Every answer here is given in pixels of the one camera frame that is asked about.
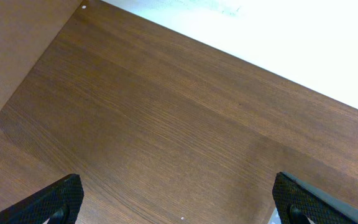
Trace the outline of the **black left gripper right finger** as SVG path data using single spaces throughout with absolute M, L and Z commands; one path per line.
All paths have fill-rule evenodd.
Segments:
M 358 209 L 288 172 L 276 174 L 272 195 L 281 223 L 358 224 Z

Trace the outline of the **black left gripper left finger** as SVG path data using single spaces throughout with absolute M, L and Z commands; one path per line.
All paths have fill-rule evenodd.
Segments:
M 84 190 L 78 174 L 69 174 L 0 212 L 0 224 L 68 223 L 78 218 Z

